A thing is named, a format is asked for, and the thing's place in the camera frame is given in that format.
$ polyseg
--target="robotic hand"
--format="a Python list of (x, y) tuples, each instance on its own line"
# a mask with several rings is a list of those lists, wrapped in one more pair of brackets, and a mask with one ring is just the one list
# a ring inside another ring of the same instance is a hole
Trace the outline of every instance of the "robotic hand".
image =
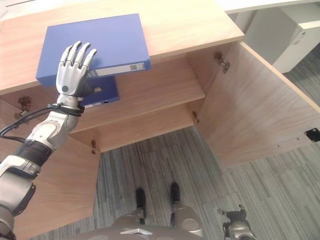
[[(0, 164), (0, 240), (16, 238), (13, 234), (14, 217), (24, 211), (36, 191), (32, 180), (76, 127), (78, 118), (84, 112), (84, 107), (80, 105), (82, 98), (101, 91), (86, 83), (89, 66), (97, 50), (92, 49), (83, 61), (90, 43), (85, 43), (78, 51), (80, 45), (81, 41), (77, 41), (62, 54), (56, 77), (56, 88), (60, 94), (57, 103), (48, 107), (51, 112), (47, 119), (35, 126), (26, 139), (18, 137), (23, 144)], [(19, 120), (17, 122), (14, 128), (22, 123)], [(8, 132), (7, 129), (1, 130), (1, 137)]]
[(226, 216), (230, 220), (230, 222), (225, 222), (222, 226), (224, 238), (231, 238), (231, 240), (257, 240), (251, 231), (245, 208), (241, 204), (239, 207), (240, 211), (217, 210), (219, 214)]

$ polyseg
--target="cabinet door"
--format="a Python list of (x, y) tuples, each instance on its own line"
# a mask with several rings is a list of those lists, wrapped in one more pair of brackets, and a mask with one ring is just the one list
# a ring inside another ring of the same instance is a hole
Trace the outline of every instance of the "cabinet door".
[[(0, 99), (0, 128), (14, 121), (19, 109)], [(27, 137), (40, 121), (10, 131), (8, 136)], [(0, 162), (13, 154), (19, 142), (0, 139)], [(42, 166), (33, 181), (36, 191), (25, 211), (15, 217), (14, 233), (18, 239), (48, 232), (88, 217), (93, 212), (100, 153), (72, 137), (58, 148)]]
[(224, 59), (195, 123), (224, 166), (310, 144), (320, 129), (320, 108), (243, 42)]

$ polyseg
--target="striped carpet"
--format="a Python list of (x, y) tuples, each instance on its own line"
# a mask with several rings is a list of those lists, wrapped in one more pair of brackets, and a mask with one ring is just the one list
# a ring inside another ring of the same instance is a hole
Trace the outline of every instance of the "striped carpet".
[[(320, 45), (285, 74), (320, 105)], [(92, 217), (34, 237), (59, 240), (110, 226), (135, 209), (135, 189), (147, 197), (147, 224), (169, 225), (169, 187), (180, 183), (183, 202), (200, 215), (208, 239), (222, 240), (217, 208), (243, 204), (259, 240), (320, 239), (320, 144), (227, 169), (193, 127), (101, 155)]]

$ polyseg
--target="wooden panel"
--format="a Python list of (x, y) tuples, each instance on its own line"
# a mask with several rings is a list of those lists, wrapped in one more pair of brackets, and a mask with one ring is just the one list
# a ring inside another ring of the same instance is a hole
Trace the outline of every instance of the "wooden panel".
[(320, 108), (243, 42), (232, 44), (196, 126), (225, 166), (310, 144)]
[[(0, 96), (0, 99), (3, 99), (12, 106), (20, 109), (21, 106), (18, 103), (18, 100), (24, 96), (29, 96), (31, 98), (30, 111), (33, 112), (42, 108), (46, 108), (48, 104), (56, 103), (59, 93), (56, 86), (44, 87), (39, 85), (4, 94)], [(42, 115), (38, 117), (38, 119), (43, 121), (47, 116), (48, 115)]]
[(35, 75), (47, 26), (133, 13), (140, 15), (151, 59), (244, 37), (212, 0), (95, 0), (16, 17), (5, 20), (0, 31), (0, 79), (6, 80), (0, 82), (0, 94), (38, 84)]
[(206, 94), (211, 89), (211, 85), (221, 68), (215, 60), (215, 53), (222, 52), (222, 57), (225, 58), (229, 48), (230, 44), (224, 44), (186, 54), (186, 58)]
[(116, 81), (120, 100), (86, 109), (75, 133), (205, 97), (185, 58), (119, 75)]
[[(13, 122), (15, 107), (0, 100), (0, 128)], [(26, 137), (39, 121), (8, 133)], [(15, 152), (20, 143), (0, 139), (0, 158)], [(69, 137), (66, 144), (52, 154), (33, 181), (36, 192), (26, 210), (15, 218), (14, 233), (28, 239), (57, 227), (83, 219), (92, 214), (96, 193), (100, 153)]]
[(192, 115), (183, 104), (73, 133), (72, 137), (89, 146), (95, 139), (97, 148), (105, 152), (193, 124)]

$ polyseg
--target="metal joint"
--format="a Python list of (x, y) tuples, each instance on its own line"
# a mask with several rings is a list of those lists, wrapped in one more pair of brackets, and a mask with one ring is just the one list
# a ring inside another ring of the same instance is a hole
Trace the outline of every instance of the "metal joint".
[(227, 73), (228, 69), (230, 68), (230, 62), (224, 62), (224, 59), (223, 59), (223, 54), (221, 51), (217, 51), (214, 53), (214, 59), (215, 61), (222, 67), (222, 72), (224, 74)]

